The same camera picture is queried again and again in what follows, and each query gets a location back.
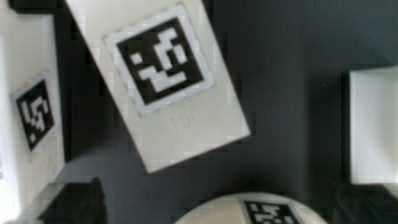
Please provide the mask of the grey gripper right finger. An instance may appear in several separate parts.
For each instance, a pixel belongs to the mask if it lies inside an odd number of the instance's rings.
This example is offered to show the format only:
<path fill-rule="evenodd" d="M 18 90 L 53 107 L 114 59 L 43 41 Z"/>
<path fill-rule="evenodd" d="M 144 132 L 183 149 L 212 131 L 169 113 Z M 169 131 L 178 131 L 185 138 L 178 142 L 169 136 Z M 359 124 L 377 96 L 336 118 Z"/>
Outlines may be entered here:
<path fill-rule="evenodd" d="M 398 224 L 398 186 L 345 184 L 336 202 L 334 224 Z"/>

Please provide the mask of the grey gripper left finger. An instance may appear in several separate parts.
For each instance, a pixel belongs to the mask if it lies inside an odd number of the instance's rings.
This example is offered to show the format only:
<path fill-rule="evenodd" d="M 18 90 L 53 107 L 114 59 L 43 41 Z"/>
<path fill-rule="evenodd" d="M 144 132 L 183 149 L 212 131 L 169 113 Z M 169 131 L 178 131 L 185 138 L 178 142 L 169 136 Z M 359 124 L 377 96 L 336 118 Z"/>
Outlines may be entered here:
<path fill-rule="evenodd" d="M 108 224 L 100 179 L 84 183 L 52 183 L 34 200 L 29 224 Z"/>

